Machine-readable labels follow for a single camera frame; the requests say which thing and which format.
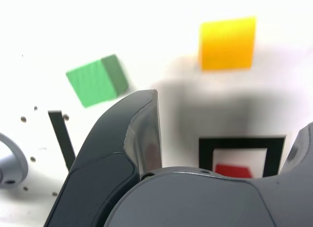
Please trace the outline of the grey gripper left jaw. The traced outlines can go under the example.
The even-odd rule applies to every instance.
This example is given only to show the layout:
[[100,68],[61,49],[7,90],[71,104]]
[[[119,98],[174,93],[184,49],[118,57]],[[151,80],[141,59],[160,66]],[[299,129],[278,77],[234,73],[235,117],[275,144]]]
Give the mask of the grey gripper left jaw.
[[140,176],[161,167],[157,91],[136,91],[109,108],[92,127],[46,226],[102,227]]

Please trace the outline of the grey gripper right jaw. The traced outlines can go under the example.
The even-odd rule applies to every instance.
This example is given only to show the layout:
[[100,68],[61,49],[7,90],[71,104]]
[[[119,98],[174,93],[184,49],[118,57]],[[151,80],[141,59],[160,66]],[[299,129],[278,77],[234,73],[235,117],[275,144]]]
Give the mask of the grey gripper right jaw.
[[301,129],[279,175],[231,179],[170,171],[140,182],[117,203],[107,227],[310,227],[313,126]]

